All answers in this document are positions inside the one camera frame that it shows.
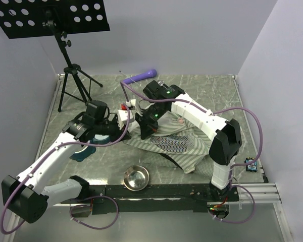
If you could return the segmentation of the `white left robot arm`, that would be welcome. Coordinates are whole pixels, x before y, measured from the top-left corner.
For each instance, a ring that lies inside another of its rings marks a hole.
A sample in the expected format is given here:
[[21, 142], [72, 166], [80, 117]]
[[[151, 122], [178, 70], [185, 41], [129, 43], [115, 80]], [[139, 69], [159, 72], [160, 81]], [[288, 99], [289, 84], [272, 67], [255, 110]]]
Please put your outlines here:
[[106, 114], [108, 106], [93, 100], [86, 111], [79, 113], [63, 127], [51, 146], [27, 169], [16, 177], [7, 175], [2, 183], [5, 210], [10, 210], [28, 223], [36, 222], [51, 206], [75, 199], [87, 201], [90, 184], [73, 175], [66, 181], [48, 186], [51, 177], [82, 147], [96, 147], [91, 140], [95, 135], [106, 135], [111, 146], [129, 138], [128, 127], [132, 113], [122, 104], [112, 120]]

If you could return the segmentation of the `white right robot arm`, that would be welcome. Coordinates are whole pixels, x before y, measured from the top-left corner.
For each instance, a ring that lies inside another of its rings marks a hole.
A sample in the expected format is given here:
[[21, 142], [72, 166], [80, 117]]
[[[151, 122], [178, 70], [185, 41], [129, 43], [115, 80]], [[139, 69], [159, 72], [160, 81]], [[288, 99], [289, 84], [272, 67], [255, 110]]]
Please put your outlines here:
[[135, 115], [141, 138], [144, 140], [156, 133], [159, 119], [168, 111], [191, 122], [212, 142], [209, 155], [214, 161], [214, 172], [210, 194], [216, 201], [223, 200], [228, 195], [231, 166], [242, 145], [239, 122], [214, 115], [176, 85], [152, 81], [143, 93], [152, 104]]

